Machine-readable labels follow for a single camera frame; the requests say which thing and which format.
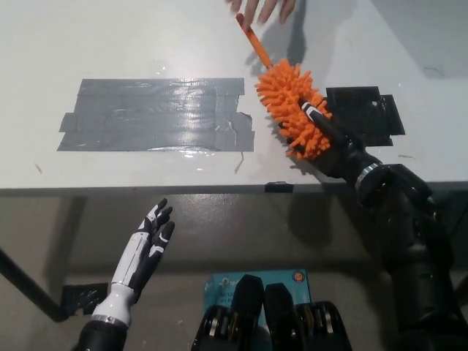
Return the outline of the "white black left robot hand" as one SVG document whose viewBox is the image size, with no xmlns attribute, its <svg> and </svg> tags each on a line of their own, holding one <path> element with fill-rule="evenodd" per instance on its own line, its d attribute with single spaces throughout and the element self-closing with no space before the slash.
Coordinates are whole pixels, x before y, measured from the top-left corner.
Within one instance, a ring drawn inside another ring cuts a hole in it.
<svg viewBox="0 0 468 351">
<path fill-rule="evenodd" d="M 131 235 L 114 272 L 110 292 L 95 308 L 92 320 L 125 328 L 131 325 L 131 309 L 155 272 L 173 234 L 172 210 L 164 198 L 144 217 Z"/>
</svg>

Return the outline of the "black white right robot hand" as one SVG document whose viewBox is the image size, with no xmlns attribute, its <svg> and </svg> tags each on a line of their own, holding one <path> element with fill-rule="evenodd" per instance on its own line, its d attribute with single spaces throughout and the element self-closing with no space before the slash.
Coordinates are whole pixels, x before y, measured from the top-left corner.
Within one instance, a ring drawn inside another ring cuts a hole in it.
<svg viewBox="0 0 468 351">
<path fill-rule="evenodd" d="M 299 128 L 297 137 L 286 137 L 292 155 L 310 162 L 325 176 L 342 178 L 352 185 L 382 165 L 366 151 L 359 137 L 327 118 L 312 103 L 299 99 L 298 106 L 299 116 L 303 116 L 306 123 L 300 125 L 299 121 L 292 121 L 292 125 Z"/>
</svg>

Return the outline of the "bare person hand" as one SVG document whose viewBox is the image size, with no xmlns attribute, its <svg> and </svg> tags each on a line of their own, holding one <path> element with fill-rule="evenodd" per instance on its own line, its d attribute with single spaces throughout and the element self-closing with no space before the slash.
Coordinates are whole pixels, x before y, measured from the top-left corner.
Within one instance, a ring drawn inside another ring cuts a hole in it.
<svg viewBox="0 0 468 351">
<path fill-rule="evenodd" d="M 265 24 L 273 11 L 277 6 L 280 7 L 279 10 L 279 22 L 285 24 L 290 14 L 295 9 L 296 0 L 265 0 L 261 7 L 259 14 L 257 15 L 257 9 L 259 7 L 260 1 L 258 0 L 248 0 L 244 8 L 244 27 L 250 26 L 253 24 L 254 19 L 257 19 L 257 22 L 260 25 Z"/>
</svg>

